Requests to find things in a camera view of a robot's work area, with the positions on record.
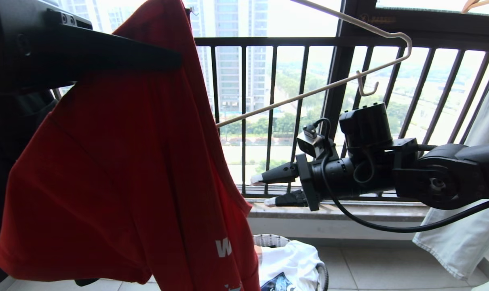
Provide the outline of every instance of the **black railing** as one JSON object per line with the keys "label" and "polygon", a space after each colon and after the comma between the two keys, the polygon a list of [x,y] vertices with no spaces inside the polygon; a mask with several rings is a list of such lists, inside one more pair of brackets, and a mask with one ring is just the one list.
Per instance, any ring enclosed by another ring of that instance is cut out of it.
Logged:
{"label": "black railing", "polygon": [[[345,7],[345,11],[347,9],[353,11],[354,13],[359,13],[362,11],[360,4],[363,2],[359,2],[356,0],[350,1],[354,5],[358,7]],[[439,13],[440,17],[447,18],[448,14]],[[457,30],[456,27],[448,26],[449,29],[453,32]],[[397,27],[393,27],[392,31],[399,31]],[[422,95],[422,91],[426,80],[428,78],[428,74],[431,69],[431,64],[433,63],[433,59],[435,57],[435,53],[437,49],[456,49],[457,55],[453,62],[453,66],[449,72],[449,75],[445,81],[444,89],[438,100],[436,109],[434,110],[433,117],[431,118],[431,122],[427,128],[426,134],[424,135],[424,140],[419,141],[424,144],[428,143],[431,139],[431,136],[437,126],[439,118],[443,112],[444,107],[446,106],[446,101],[450,95],[451,89],[453,88],[453,83],[455,78],[457,77],[457,73],[459,72],[460,65],[464,59],[464,55],[467,51],[484,51],[485,55],[483,56],[483,60],[479,68],[472,68],[473,70],[477,70],[476,77],[474,78],[472,87],[469,89],[466,101],[463,105],[461,105],[462,109],[459,113],[457,121],[453,127],[452,132],[450,133],[449,142],[455,142],[457,137],[461,134],[462,138],[460,139],[461,143],[464,143],[468,132],[472,127],[472,123],[474,122],[479,109],[485,99],[485,95],[489,89],[489,79],[487,85],[483,88],[483,93],[481,94],[481,98],[479,99],[476,107],[474,109],[474,113],[472,114],[470,120],[467,122],[466,118],[468,116],[468,112],[472,110],[473,103],[475,103],[475,96],[477,92],[480,90],[481,81],[484,76],[489,74],[487,72],[489,68],[489,36],[487,35],[479,35],[472,36],[453,33],[444,33],[444,35],[440,35],[436,31],[428,33],[419,32],[418,28],[415,28],[414,31],[411,28],[404,27],[401,29],[402,32],[407,32],[408,35],[411,36],[413,40],[414,48],[422,47],[428,48],[428,54],[426,60],[422,65],[422,70],[420,72],[420,78],[416,83],[416,87],[411,96],[411,101],[409,103],[409,108],[405,115],[404,121],[402,122],[400,132],[398,133],[398,138],[405,138],[407,135],[407,131],[411,125],[412,119],[414,117],[415,111],[417,109],[420,97]],[[350,73],[350,68],[352,64],[352,59],[354,56],[354,51],[357,46],[366,46],[367,51],[365,55],[365,59],[363,61],[363,70],[368,70],[370,67],[370,63],[372,60],[372,55],[374,52],[374,48],[376,46],[395,46],[398,47],[398,51],[396,54],[396,58],[402,57],[405,53],[405,44],[400,39],[385,39],[382,37],[375,37],[371,35],[366,35],[364,33],[357,33],[356,30],[351,28],[350,26],[345,26],[343,24],[338,25],[338,33],[339,37],[293,37],[293,38],[267,38],[267,37],[232,37],[232,38],[197,38],[195,39],[197,46],[209,46],[211,48],[211,67],[212,67],[212,78],[213,78],[213,98],[214,98],[214,113],[215,113],[215,121],[220,122],[220,102],[221,98],[218,98],[218,84],[217,84],[217,54],[215,53],[217,46],[240,46],[241,47],[241,94],[242,94],[242,104],[241,104],[241,112],[244,114],[247,111],[247,56],[246,51],[249,46],[271,46],[273,48],[272,54],[272,72],[271,72],[271,87],[269,93],[269,104],[274,103],[274,92],[276,88],[276,70],[277,70],[277,55],[278,48],[282,46],[301,46],[304,48],[304,54],[302,57],[302,70],[300,75],[300,84],[299,84],[299,94],[304,93],[304,84],[306,80],[306,73],[308,68],[308,59],[309,59],[309,49],[311,46],[332,46],[333,50],[333,59],[330,63],[330,68],[328,72],[328,83],[332,83],[334,81],[338,81],[340,79],[348,77]],[[392,73],[388,79],[388,85],[386,92],[383,97],[383,102],[389,108],[390,106],[390,98],[392,96],[392,92],[394,88],[396,88],[396,79],[398,77],[400,71],[401,64],[396,64],[392,68]],[[341,85],[330,90],[327,90],[325,93],[324,103],[322,104],[322,117],[329,118],[332,123],[332,127],[330,129],[331,138],[335,138],[335,134],[337,131],[338,118],[341,114],[342,105],[344,102],[344,97],[346,95],[346,86]],[[289,157],[291,161],[295,158],[296,151],[296,136],[299,133],[300,128],[300,119],[301,119],[301,110],[302,104],[304,100],[300,100],[297,102],[296,107],[296,120],[293,131],[293,142],[291,147],[291,156]],[[359,91],[356,92],[353,108],[359,107],[361,104],[361,95]],[[267,150],[266,150],[266,170],[270,169],[270,158],[272,156],[272,137],[273,137],[273,123],[274,123],[274,111],[270,110],[268,114],[268,130],[267,130]],[[465,127],[464,132],[460,132],[462,127]],[[265,187],[257,187],[257,186],[247,186],[246,185],[246,121],[243,120],[241,123],[241,142],[242,142],[242,152],[241,152],[241,171],[242,171],[242,180],[243,184],[240,185],[242,193],[245,197],[250,198],[268,198],[273,197],[275,195],[281,195],[295,188],[295,186],[291,186],[289,183],[287,186],[265,186]],[[346,147],[343,146],[341,156],[346,156]],[[392,193],[378,193],[373,194],[368,197],[358,197],[356,199],[351,200],[375,200],[375,201],[411,201],[407,199],[401,199],[396,197],[396,195]]]}

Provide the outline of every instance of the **floor tile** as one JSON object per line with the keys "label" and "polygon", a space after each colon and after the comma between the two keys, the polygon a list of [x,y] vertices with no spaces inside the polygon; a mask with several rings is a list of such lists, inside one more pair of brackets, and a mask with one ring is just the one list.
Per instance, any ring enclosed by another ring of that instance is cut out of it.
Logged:
{"label": "floor tile", "polygon": [[439,289],[468,287],[420,249],[344,249],[359,289]]}
{"label": "floor tile", "polygon": [[479,286],[487,282],[489,282],[489,278],[487,278],[485,274],[483,274],[478,268],[474,270],[474,272],[468,279],[468,284],[470,286]]}
{"label": "floor tile", "polygon": [[[390,291],[471,291],[471,289],[471,287],[459,287],[438,289],[390,289]],[[359,291],[379,291],[379,289],[359,289]]]}
{"label": "floor tile", "polygon": [[141,285],[139,283],[123,282],[119,291],[160,291],[160,288],[156,283],[146,283]]}
{"label": "floor tile", "polygon": [[84,287],[77,286],[74,280],[61,280],[57,282],[36,282],[30,280],[17,280],[8,291],[117,291],[120,281],[98,280]]}
{"label": "floor tile", "polygon": [[330,289],[357,289],[345,259],[336,247],[318,247],[318,256],[329,272]]}

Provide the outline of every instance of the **hanger hook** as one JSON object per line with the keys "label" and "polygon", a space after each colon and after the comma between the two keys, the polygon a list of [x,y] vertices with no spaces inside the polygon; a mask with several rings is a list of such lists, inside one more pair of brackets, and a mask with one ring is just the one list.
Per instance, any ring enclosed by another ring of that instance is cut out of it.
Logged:
{"label": "hanger hook", "polygon": [[372,92],[365,93],[365,91],[363,90],[364,89],[363,79],[361,79],[361,77],[358,77],[358,89],[359,89],[359,94],[362,97],[370,96],[370,95],[374,94],[377,91],[378,86],[379,86],[379,82],[376,82],[374,85],[374,90],[372,90]]}

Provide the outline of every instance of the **white lettering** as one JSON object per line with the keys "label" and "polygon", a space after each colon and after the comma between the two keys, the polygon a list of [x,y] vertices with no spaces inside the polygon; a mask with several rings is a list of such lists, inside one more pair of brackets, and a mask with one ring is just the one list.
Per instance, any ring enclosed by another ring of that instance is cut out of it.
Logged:
{"label": "white lettering", "polygon": [[230,245],[230,241],[228,241],[228,238],[224,238],[223,241],[215,241],[215,246],[217,247],[217,254],[220,258],[230,256],[230,254],[232,253],[232,246]]}

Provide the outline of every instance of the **red shirt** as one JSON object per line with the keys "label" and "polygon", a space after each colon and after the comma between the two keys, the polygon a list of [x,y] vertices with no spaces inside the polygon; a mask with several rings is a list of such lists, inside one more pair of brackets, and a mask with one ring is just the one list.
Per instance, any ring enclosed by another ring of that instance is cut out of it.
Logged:
{"label": "red shirt", "polygon": [[115,34],[182,54],[180,70],[78,82],[13,167],[0,267],[24,280],[111,278],[164,291],[258,291],[181,0],[149,0]]}

